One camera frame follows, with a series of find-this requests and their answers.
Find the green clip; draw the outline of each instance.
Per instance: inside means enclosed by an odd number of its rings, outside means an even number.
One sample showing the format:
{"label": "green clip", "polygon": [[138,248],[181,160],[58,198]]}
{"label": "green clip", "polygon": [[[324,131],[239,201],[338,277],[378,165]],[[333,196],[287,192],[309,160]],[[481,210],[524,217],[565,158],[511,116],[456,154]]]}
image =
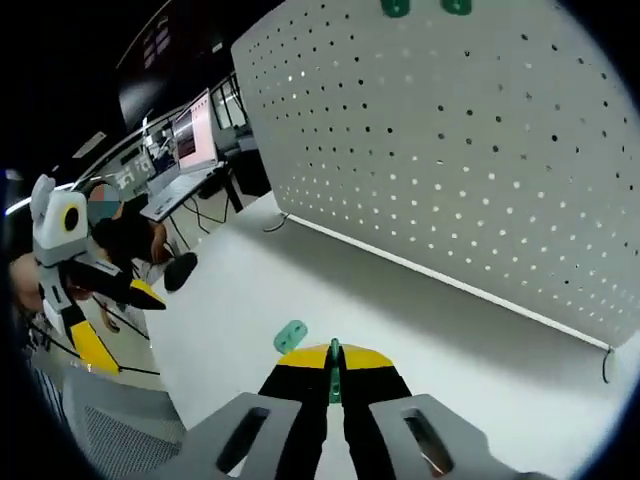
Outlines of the green clip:
{"label": "green clip", "polygon": [[469,15],[471,0],[442,0],[442,8],[451,15]]}
{"label": "green clip", "polygon": [[338,369],[338,355],[340,355],[340,342],[337,338],[331,339],[331,383],[329,386],[329,403],[340,403],[340,370]]}
{"label": "green clip", "polygon": [[300,320],[291,320],[273,339],[273,346],[283,355],[293,352],[307,335],[307,326]]}
{"label": "green clip", "polygon": [[380,0],[382,11],[387,17],[404,17],[411,9],[410,0]]}

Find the computer monitor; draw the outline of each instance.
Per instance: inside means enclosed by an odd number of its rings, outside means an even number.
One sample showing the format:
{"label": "computer monitor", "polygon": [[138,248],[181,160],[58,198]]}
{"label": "computer monitor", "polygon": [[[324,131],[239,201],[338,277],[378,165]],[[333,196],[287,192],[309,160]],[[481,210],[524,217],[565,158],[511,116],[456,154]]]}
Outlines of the computer monitor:
{"label": "computer monitor", "polygon": [[213,119],[213,104],[207,89],[173,121],[181,172],[215,167],[218,163],[213,140]]}

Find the white table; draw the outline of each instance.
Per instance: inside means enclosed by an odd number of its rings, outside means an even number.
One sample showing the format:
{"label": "white table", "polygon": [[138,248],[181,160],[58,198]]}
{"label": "white table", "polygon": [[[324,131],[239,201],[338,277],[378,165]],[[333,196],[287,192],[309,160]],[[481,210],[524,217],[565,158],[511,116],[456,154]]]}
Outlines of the white table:
{"label": "white table", "polygon": [[[380,351],[518,470],[566,478],[607,433],[627,386],[602,382],[602,350],[290,220],[263,233],[279,220],[273,196],[259,199],[194,249],[180,291],[157,288],[168,308],[147,314],[153,354],[187,428],[256,392],[280,358],[274,336],[300,319],[301,346]],[[329,417],[317,478],[355,478],[341,409]]]}

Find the white robot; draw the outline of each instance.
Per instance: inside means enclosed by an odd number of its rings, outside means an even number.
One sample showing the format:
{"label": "white robot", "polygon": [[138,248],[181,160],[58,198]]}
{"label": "white robot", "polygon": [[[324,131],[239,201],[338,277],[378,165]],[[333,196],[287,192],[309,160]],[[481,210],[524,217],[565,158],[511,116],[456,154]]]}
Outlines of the white robot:
{"label": "white robot", "polygon": [[163,310],[165,304],[148,284],[98,258],[88,239],[85,196],[56,191],[54,187],[53,179],[41,175],[31,195],[33,252],[44,313],[54,328],[69,338],[84,361],[117,374],[120,367],[69,295],[68,287],[99,292],[116,302],[143,309]]}

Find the cable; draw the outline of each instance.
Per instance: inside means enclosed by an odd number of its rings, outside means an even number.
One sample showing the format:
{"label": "cable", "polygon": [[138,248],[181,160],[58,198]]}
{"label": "cable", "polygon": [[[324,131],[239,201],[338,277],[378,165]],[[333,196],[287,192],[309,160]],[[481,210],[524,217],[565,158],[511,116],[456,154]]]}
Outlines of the cable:
{"label": "cable", "polygon": [[169,242],[164,242],[164,244],[165,244],[167,247],[169,247],[169,250],[171,250],[171,255],[173,255],[173,258],[176,258],[176,256],[177,256],[177,255],[176,255],[176,252],[175,252],[175,250],[173,249],[173,247],[171,246],[171,244],[170,244]]}
{"label": "cable", "polygon": [[216,220],[215,218],[211,218],[211,217],[209,217],[209,216],[205,215],[204,213],[198,213],[200,210],[198,210],[198,212],[196,212],[195,210],[192,210],[192,209],[190,209],[189,207],[187,207],[187,205],[186,205],[186,204],[182,204],[182,206],[183,206],[184,208],[186,208],[187,210],[189,210],[191,213],[195,213],[196,215],[199,215],[199,216],[201,216],[201,217],[203,217],[203,218],[206,218],[207,220],[211,220],[212,222],[219,223],[220,225],[222,225],[222,224],[224,223],[224,222],[221,222],[220,220]]}
{"label": "cable", "polygon": [[607,350],[607,353],[605,353],[604,358],[602,359],[602,381],[607,384],[611,383],[607,378],[607,372],[606,372],[607,358],[609,358],[609,355],[611,355],[612,353],[613,353],[613,348],[609,347],[609,350]]}
{"label": "cable", "polygon": [[180,229],[178,228],[178,225],[176,225],[176,221],[173,219],[173,217],[171,215],[169,215],[169,220],[171,220],[171,223],[173,224],[173,228],[176,229],[176,232],[178,232],[178,235],[180,235],[180,238],[182,239],[182,241],[184,242],[184,244],[187,246],[187,250],[191,250],[191,247],[189,246],[189,244],[187,243],[187,241],[184,239],[184,237],[182,236],[182,233],[180,232]]}
{"label": "cable", "polygon": [[64,350],[65,352],[67,352],[69,355],[72,355],[76,358],[80,358],[80,355],[78,355],[76,352],[74,352],[73,350],[69,350],[67,347],[65,347],[64,345],[62,345],[60,342],[54,340],[51,335],[49,335],[47,332],[45,332],[44,330],[42,330],[40,327],[36,327],[32,322],[29,322],[29,328],[33,328],[36,332],[38,332],[40,335],[42,335],[44,338],[47,339],[47,341],[49,341],[50,343],[53,343],[56,347],[58,347],[60,350]]}
{"label": "cable", "polygon": [[144,338],[146,338],[147,340],[149,340],[149,336],[146,335],[144,332],[142,332],[141,330],[139,330],[138,328],[134,327],[131,323],[129,323],[128,321],[126,321],[124,318],[122,318],[120,315],[118,315],[117,313],[112,312],[111,310],[109,310],[107,308],[106,305],[103,305],[102,303],[100,303],[100,301],[95,297],[95,295],[91,295],[91,298],[93,298],[95,300],[95,302],[100,306],[100,308],[102,310],[104,310],[105,312],[107,312],[109,315],[113,315],[114,317],[116,317],[118,320],[120,320],[122,323],[124,323],[125,325],[127,325],[129,328],[131,328],[132,330],[135,330],[139,335],[142,335]]}
{"label": "cable", "polygon": [[[44,330],[42,330],[39,327],[36,327],[33,323],[29,323],[29,327],[33,328],[36,332],[40,333],[40,335],[42,335],[43,337],[45,337],[46,339],[48,339],[51,343],[53,343],[56,347],[58,347],[60,350],[64,350],[66,353],[68,353],[69,355],[76,357],[78,360],[82,360],[82,357],[80,357],[80,355],[78,355],[76,352],[74,352],[73,350],[69,350],[67,347],[65,347],[64,345],[62,345],[60,342],[54,340],[53,338],[51,338],[51,335],[49,335],[48,333],[46,333]],[[118,365],[118,368],[120,369],[120,371],[122,370],[129,370],[131,372],[139,372],[139,373],[146,373],[148,375],[160,375],[159,372],[154,372],[152,370],[144,370],[143,368],[135,368],[135,367],[123,367],[122,365]]]}
{"label": "cable", "polygon": [[133,263],[133,260],[131,260],[131,271],[134,273],[134,275],[138,278],[142,278],[140,276],[140,271],[138,270],[138,267],[136,267],[136,264]]}
{"label": "cable", "polygon": [[287,218],[289,218],[289,215],[290,215],[289,213],[286,213],[282,217],[282,220],[278,225],[276,225],[275,227],[263,228],[262,231],[264,233],[271,233],[271,232],[275,232],[276,230],[280,230],[280,228],[282,228],[282,225],[284,225],[284,223],[287,221]]}
{"label": "cable", "polygon": [[120,371],[122,370],[128,370],[130,372],[146,373],[147,375],[160,375],[160,372],[154,372],[153,370],[145,370],[144,368],[120,367]]}
{"label": "cable", "polygon": [[227,223],[227,212],[229,212],[229,202],[231,198],[227,194],[227,201],[224,204],[224,217],[222,218],[222,223]]}
{"label": "cable", "polygon": [[198,202],[195,200],[195,198],[192,198],[191,200],[193,200],[193,203],[196,204],[196,218],[198,219],[198,227],[200,228],[200,230],[207,234],[211,233],[209,230],[202,226],[202,223],[200,223],[200,208],[198,208]]}

